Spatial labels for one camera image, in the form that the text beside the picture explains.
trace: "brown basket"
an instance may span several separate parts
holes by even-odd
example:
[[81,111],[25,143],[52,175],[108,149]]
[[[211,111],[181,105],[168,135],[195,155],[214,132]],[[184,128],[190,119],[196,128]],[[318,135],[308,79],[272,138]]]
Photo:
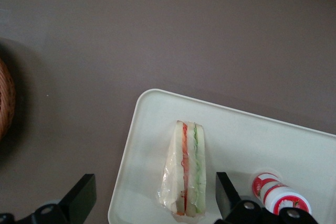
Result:
[[0,140],[6,134],[14,115],[15,88],[9,71],[0,59]]

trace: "white tray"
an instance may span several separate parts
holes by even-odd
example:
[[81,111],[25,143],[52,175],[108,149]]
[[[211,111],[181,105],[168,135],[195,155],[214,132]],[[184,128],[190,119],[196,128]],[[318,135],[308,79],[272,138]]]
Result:
[[176,223],[157,199],[176,120],[201,124],[206,148],[206,216],[220,218],[215,173],[227,172],[240,195],[251,178],[275,171],[304,195],[319,224],[336,223],[336,136],[152,89],[138,99],[108,212],[110,224]]

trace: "wrapped sandwich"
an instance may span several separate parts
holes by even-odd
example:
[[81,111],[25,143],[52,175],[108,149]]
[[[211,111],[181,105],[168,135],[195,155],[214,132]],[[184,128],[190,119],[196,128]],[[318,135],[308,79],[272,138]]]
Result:
[[177,221],[205,213],[205,148],[201,125],[177,121],[164,167],[160,203]]

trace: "red and white bottle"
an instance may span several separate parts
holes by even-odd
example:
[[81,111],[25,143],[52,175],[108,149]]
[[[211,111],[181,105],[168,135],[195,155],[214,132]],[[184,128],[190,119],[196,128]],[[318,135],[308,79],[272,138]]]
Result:
[[274,174],[259,174],[253,180],[252,191],[265,208],[275,215],[279,215],[280,210],[284,207],[300,208],[311,214],[311,207],[304,196],[281,183]]

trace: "gray table surface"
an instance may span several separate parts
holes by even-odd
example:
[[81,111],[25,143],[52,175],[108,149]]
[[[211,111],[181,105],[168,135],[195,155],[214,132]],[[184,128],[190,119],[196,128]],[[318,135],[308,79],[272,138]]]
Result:
[[0,0],[17,109],[0,212],[61,198],[85,173],[107,211],[134,106],[160,88],[336,133],[336,0]]

